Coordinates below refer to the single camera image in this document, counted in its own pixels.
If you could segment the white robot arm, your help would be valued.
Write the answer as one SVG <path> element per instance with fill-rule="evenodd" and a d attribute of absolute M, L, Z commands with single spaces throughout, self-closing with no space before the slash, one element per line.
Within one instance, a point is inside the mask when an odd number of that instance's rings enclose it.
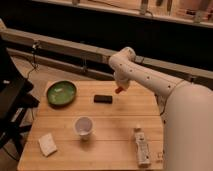
<path fill-rule="evenodd" d="M 108 60 L 119 92 L 132 80 L 164 99 L 163 171 L 213 171 L 213 90 L 135 63 L 130 47 Z"/>

